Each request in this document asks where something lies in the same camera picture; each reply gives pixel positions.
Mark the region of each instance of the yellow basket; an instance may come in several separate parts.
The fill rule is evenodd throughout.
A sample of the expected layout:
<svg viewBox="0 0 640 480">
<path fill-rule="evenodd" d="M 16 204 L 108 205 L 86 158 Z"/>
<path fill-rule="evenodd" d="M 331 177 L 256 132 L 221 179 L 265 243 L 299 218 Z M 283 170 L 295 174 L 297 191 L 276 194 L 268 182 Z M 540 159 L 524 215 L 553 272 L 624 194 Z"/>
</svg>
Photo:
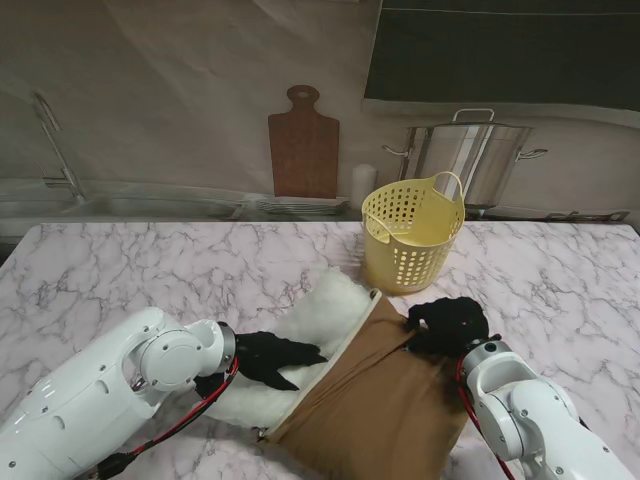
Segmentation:
<svg viewBox="0 0 640 480">
<path fill-rule="evenodd" d="M 458 177 L 442 172 L 379 188 L 362 204 L 369 283 L 390 295 L 429 286 L 464 222 Z"/>
</svg>

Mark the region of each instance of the cutting board handle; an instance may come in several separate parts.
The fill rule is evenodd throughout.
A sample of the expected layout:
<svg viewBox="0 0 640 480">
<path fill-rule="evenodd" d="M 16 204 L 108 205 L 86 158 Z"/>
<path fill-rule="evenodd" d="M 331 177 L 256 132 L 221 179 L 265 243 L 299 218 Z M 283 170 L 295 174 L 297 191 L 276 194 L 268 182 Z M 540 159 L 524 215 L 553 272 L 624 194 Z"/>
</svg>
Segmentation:
<svg viewBox="0 0 640 480">
<path fill-rule="evenodd" d="M 293 110 L 313 110 L 313 104 L 320 98 L 320 92 L 309 85 L 294 85 L 287 90 L 287 97 L 293 103 Z"/>
</svg>

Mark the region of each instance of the faucet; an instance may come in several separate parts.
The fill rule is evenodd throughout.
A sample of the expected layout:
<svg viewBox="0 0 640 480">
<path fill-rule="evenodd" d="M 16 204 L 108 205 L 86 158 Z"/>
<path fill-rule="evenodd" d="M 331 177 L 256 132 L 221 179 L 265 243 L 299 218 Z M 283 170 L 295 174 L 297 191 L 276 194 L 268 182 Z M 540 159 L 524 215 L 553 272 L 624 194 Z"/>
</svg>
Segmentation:
<svg viewBox="0 0 640 480">
<path fill-rule="evenodd" d="M 36 158 L 36 163 L 40 167 L 42 171 L 42 179 L 44 180 L 44 184 L 49 188 L 68 188 L 71 191 L 71 194 L 77 200 L 85 200 L 85 194 L 80 186 L 80 182 L 78 181 L 78 177 L 73 173 L 71 167 L 69 167 L 69 163 L 66 158 L 62 154 L 62 151 L 58 147 L 58 143 L 56 142 L 53 134 L 51 133 L 51 129 L 49 128 L 49 124 L 53 127 L 56 132 L 61 131 L 60 124 L 56 119 L 51 107 L 44 99 L 44 97 L 38 92 L 33 92 L 33 108 L 36 112 L 36 116 L 38 117 L 38 121 L 40 122 L 40 126 L 44 131 L 53 151 L 56 153 L 56 157 L 60 160 L 62 164 L 62 168 L 60 169 L 62 172 L 62 177 L 49 177 L 46 174 L 46 171 L 40 161 Z"/>
</svg>

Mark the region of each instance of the black glove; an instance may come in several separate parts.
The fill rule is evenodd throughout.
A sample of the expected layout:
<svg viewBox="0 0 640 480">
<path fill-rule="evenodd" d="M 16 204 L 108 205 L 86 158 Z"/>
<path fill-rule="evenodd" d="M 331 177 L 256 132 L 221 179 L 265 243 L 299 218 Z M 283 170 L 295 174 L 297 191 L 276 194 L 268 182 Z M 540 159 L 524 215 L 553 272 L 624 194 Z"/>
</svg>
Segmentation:
<svg viewBox="0 0 640 480">
<path fill-rule="evenodd" d="M 489 337 L 482 307 L 469 297 L 439 298 L 411 307 L 406 330 L 417 332 L 407 342 L 410 351 L 451 358 L 468 351 L 474 340 L 485 341 Z"/>
<path fill-rule="evenodd" d="M 278 373 L 282 367 L 327 361 L 315 345 L 278 338 L 271 332 L 236 334 L 236 356 L 240 373 L 276 390 L 298 390 Z"/>
</svg>

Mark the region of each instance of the backsplash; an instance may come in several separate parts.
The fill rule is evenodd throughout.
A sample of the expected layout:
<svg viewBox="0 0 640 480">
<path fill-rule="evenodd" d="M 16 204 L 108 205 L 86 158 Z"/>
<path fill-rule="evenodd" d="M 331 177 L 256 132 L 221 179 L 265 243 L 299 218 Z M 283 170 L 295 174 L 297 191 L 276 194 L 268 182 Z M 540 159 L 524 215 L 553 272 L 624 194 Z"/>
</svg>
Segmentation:
<svg viewBox="0 0 640 480">
<path fill-rule="evenodd" d="M 286 90 L 309 84 L 316 108 L 341 123 L 339 195 L 369 163 L 393 181 L 406 127 L 446 118 L 361 111 L 379 3 L 326 0 L 32 0 L 3 7 L 0 176 L 56 169 L 29 95 L 41 91 L 81 180 L 271 193 L 267 116 Z M 549 210 L 640 210 L 640 132 L 615 125 L 497 118 L 534 127 L 501 205 Z"/>
</svg>

